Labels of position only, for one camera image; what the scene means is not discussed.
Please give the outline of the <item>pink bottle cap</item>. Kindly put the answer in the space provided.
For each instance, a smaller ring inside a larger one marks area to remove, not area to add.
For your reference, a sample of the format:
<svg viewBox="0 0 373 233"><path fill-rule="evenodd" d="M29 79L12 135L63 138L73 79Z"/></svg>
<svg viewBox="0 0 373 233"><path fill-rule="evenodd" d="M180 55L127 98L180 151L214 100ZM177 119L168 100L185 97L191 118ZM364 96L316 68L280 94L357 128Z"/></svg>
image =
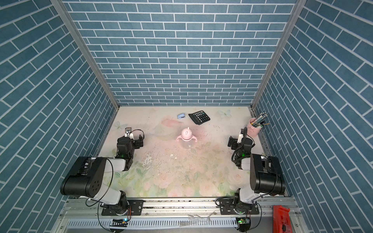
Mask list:
<svg viewBox="0 0 373 233"><path fill-rule="evenodd" d="M192 134L192 130L187 127L187 128L184 128L181 132L181 138L184 140L184 141L189 141L193 138L193 134Z"/></svg>

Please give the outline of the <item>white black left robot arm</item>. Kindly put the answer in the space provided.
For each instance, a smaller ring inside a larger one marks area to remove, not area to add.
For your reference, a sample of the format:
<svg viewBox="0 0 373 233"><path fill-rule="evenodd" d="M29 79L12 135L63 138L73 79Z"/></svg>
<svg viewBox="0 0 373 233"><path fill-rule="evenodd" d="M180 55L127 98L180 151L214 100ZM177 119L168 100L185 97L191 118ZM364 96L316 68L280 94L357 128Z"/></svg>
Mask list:
<svg viewBox="0 0 373 233"><path fill-rule="evenodd" d="M144 139L144 134L134 139L131 131L117 139L114 158L78 157L64 178L60 193L65 196L84 196L93 200L103 208L103 216L141 215L144 201L127 200L125 192L111 188L111 184L116 172L130 169L135 150L143 147Z"/></svg>

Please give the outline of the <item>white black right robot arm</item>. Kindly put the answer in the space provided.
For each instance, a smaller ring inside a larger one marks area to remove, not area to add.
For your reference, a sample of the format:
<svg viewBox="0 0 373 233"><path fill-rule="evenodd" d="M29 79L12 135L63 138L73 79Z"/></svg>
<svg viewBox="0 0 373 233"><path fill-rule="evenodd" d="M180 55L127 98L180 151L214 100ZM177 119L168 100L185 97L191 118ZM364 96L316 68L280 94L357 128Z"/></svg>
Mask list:
<svg viewBox="0 0 373 233"><path fill-rule="evenodd" d="M249 171L250 184L239 188L232 197L220 197L215 200L222 215L257 215L257 201L266 196L284 195L286 185L279 159L251 152L254 141L241 134L230 137L228 147L234 152L231 161L240 170Z"/></svg>

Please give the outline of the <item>pink pen holder cup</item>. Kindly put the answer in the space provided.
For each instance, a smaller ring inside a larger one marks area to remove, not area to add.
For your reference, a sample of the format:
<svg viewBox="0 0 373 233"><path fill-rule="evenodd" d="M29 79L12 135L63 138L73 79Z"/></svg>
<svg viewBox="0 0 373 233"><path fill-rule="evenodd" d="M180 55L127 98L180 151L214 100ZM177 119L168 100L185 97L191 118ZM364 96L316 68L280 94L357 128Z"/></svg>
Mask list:
<svg viewBox="0 0 373 233"><path fill-rule="evenodd" d="M257 137L260 130L262 129L261 126L257 126L257 127L254 127L251 123L254 122L255 120L255 117L251 118L249 120L249 123L247 125L247 135L254 138L254 137Z"/></svg>

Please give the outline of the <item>pens in pink cup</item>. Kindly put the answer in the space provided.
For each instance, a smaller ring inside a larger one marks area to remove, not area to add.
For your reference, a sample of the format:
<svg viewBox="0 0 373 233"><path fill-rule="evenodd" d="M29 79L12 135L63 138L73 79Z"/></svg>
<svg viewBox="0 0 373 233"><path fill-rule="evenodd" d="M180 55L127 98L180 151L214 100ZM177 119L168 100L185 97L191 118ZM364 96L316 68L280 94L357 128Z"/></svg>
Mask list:
<svg viewBox="0 0 373 233"><path fill-rule="evenodd" d="M256 117L256 118L254 119L254 121L251 122L251 125L252 125L253 127L260 127L261 125L264 124L264 121L265 121L265 119L266 119L267 117L268 117L268 113L267 113L267 112L262 112L262 113L259 114L258 117Z"/></svg>

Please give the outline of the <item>black desk calculator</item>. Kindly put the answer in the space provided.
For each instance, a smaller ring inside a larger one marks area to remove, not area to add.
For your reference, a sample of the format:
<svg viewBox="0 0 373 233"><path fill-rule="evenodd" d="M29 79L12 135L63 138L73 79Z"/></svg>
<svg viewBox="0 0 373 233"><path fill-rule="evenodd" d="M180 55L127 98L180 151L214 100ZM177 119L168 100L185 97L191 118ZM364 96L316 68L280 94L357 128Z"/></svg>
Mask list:
<svg viewBox="0 0 373 233"><path fill-rule="evenodd" d="M210 117L203 110L192 114L188 114L188 116L196 125L201 125L203 123L210 121Z"/></svg>

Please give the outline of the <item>light blue mini stapler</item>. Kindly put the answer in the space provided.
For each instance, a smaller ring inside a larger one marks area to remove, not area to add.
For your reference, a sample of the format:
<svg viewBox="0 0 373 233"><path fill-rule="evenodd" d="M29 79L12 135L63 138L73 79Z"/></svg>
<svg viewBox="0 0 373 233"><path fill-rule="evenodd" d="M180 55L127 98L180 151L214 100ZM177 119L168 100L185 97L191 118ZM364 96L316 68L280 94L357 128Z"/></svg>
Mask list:
<svg viewBox="0 0 373 233"><path fill-rule="evenodd" d="M185 116L185 113L181 113L181 114L178 114L177 115L177 118L178 119L184 119L186 116Z"/></svg>

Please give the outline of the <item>red tool box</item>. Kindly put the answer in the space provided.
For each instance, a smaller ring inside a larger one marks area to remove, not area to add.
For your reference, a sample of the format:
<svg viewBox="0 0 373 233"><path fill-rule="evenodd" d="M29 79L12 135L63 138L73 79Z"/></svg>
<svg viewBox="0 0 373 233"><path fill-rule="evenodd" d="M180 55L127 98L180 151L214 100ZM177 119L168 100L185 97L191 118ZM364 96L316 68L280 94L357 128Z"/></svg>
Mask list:
<svg viewBox="0 0 373 233"><path fill-rule="evenodd" d="M273 208L273 233L292 233L290 209L281 205Z"/></svg>

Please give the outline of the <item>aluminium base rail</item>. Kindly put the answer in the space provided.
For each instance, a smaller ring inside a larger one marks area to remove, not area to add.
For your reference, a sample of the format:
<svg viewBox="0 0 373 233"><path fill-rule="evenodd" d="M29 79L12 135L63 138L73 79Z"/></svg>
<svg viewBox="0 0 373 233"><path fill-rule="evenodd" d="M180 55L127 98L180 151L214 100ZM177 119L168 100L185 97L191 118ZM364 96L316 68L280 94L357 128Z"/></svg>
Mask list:
<svg viewBox="0 0 373 233"><path fill-rule="evenodd" d="M294 198L265 197L257 201L257 207L247 214L244 210L234 210L232 202L218 207L215 198L128 198L132 206L131 216L146 217L185 217L185 216L272 216L274 206L281 205L290 209L290 217L301 215Z"/></svg>

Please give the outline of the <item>aluminium corner post right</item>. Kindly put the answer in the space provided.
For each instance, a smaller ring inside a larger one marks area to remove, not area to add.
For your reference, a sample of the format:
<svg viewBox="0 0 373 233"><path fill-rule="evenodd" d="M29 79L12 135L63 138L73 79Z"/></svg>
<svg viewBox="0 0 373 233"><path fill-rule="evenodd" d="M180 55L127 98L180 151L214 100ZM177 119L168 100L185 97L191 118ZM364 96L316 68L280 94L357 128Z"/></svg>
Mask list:
<svg viewBox="0 0 373 233"><path fill-rule="evenodd" d="M274 68L280 58L280 55L290 37L290 34L295 26L295 23L297 22L299 16L300 16L300 13L301 11L303 10L305 4L306 4L306 0L299 0L299 1L296 1L296 4L291 12L291 15L289 17L289 20L284 28L284 31L282 33L282 36L278 42L278 45L276 46L276 49L275 49L275 52L273 53L273 56L270 60L270 63L266 69L266 72L265 74L263 75L263 79L258 87L258 91L256 92L255 94L255 97L253 99L253 102L252 102L252 105L251 105L251 108L253 110L256 109L259 101L260 101L260 98L265 90L265 87L266 85L268 84L270 78L271 78L271 75L274 71Z"/></svg>

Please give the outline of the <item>aluminium corner post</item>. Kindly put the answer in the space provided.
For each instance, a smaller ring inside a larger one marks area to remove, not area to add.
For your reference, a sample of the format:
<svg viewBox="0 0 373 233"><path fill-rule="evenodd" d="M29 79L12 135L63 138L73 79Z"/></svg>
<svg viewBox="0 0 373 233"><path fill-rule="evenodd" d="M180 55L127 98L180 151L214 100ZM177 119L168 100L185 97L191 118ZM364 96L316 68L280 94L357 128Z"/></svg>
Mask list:
<svg viewBox="0 0 373 233"><path fill-rule="evenodd" d="M273 53L273 56L270 60L270 63L266 69L266 72L265 74L263 75L263 79L258 87L258 91L256 92L255 94L255 97L253 99L253 102L252 102L252 105L251 105L251 108L253 110L256 109L259 101L260 101L260 98L265 90L265 87L266 85L268 84L270 78L271 78L271 75L274 71L274 68L280 58L280 55L290 37L290 34L295 26L295 23L297 22L299 16L300 16L300 13L301 11L303 10L305 4L306 4L306 0L299 0L299 1L296 1L296 4L291 12L291 15L289 17L289 20L284 28L284 31L282 33L282 36L278 42L278 45L276 46L276 49L275 49L275 52Z"/></svg>
<svg viewBox="0 0 373 233"><path fill-rule="evenodd" d="M72 38L74 39L78 49L81 51L82 55L86 59L89 67L92 69L93 73L95 74L97 80L103 87L105 93L109 97L112 105L116 110L120 108L118 101L116 100L113 92L111 91L107 81L105 80L102 72L100 71L96 61L94 60L91 52L89 51L86 43L84 42L81 34L79 33L73 19L71 18L69 12L67 11L63 1L61 0L51 0L51 3L55 10L57 11L58 15L62 19L63 23L65 24L66 28L68 29L69 33L71 34Z"/></svg>

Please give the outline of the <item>aluminium corner post left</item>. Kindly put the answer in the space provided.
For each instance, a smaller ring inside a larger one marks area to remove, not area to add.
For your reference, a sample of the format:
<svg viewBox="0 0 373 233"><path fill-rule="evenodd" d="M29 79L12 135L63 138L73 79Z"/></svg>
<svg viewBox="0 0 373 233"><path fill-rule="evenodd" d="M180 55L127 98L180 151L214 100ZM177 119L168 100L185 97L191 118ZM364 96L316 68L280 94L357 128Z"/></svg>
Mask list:
<svg viewBox="0 0 373 233"><path fill-rule="evenodd" d="M71 18L69 12L67 11L63 1L61 0L51 0L51 3L55 10L57 11L58 15L62 19L63 23L65 24L66 28L68 29L69 33L71 34L72 38L74 39L78 49L81 51L82 55L86 59L89 67L92 69L93 73L95 74L97 80L103 87L105 93L109 97L112 105L116 110L120 108L118 101L116 100L113 92L111 91L107 81L105 80L102 72L100 71L96 61L94 60L91 52L89 51L86 43L84 42L81 34L79 33L73 19Z"/></svg>

